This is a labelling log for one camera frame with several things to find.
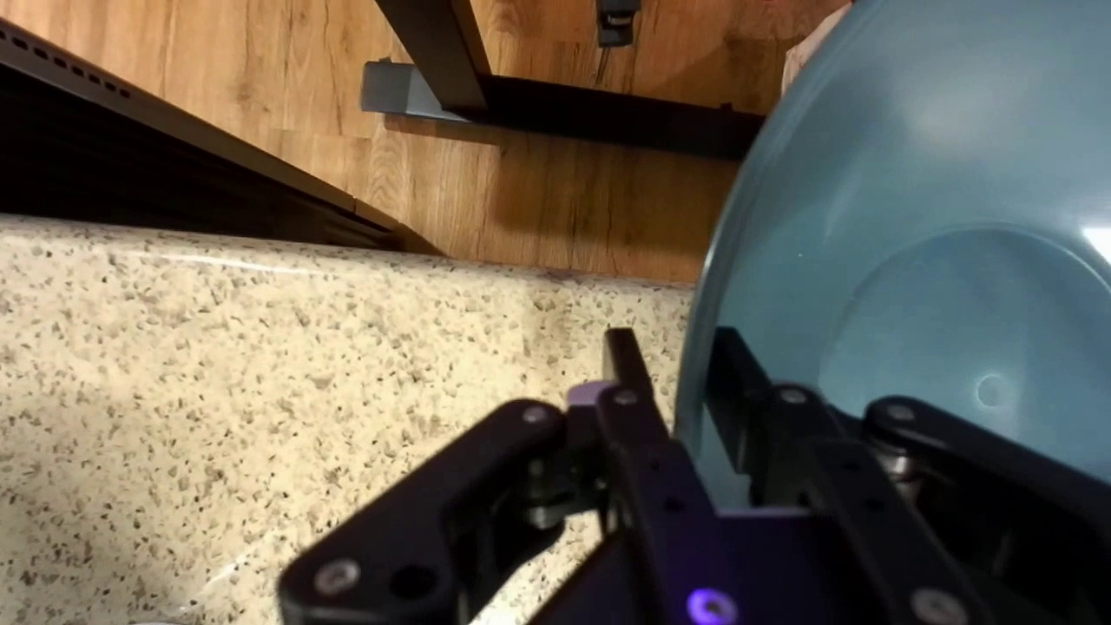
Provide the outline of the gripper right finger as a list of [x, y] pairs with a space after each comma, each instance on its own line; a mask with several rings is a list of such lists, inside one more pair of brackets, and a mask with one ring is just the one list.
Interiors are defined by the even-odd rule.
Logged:
[[1111, 625], [1111, 485], [908, 396], [850, 417], [718, 327], [707, 420], [745, 505], [832, 523], [884, 625]]

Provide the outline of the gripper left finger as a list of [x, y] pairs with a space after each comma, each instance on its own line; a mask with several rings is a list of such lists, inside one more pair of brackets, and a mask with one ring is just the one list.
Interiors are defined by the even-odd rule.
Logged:
[[740, 625], [721, 523], [655, 409], [634, 332], [568, 406], [508, 401], [283, 569], [283, 625], [467, 625], [595, 513], [603, 540], [536, 625]]

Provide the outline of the blue bowl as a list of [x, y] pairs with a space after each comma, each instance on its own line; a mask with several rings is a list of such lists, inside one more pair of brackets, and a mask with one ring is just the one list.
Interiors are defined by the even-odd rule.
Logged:
[[845, 414], [920, 399], [1111, 485], [1111, 0], [855, 0], [785, 88], [675, 400], [712, 502], [741, 508], [703, 407], [717, 327]]

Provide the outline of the black vented appliance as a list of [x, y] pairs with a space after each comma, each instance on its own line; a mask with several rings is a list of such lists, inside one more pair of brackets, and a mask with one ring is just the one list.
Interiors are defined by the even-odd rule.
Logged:
[[3, 17], [0, 214], [436, 253], [344, 189]]

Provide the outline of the small black plug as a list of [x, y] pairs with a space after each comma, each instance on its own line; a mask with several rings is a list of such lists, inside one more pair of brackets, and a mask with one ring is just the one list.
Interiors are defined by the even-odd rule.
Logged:
[[634, 43], [640, 10], [641, 0], [595, 0], [595, 43], [603, 49]]

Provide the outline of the black metal table frame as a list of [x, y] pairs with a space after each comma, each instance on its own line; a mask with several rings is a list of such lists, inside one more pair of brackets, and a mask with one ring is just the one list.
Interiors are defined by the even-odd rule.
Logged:
[[742, 160], [765, 117], [493, 74], [470, 0], [374, 0], [410, 57], [369, 61], [368, 112]]

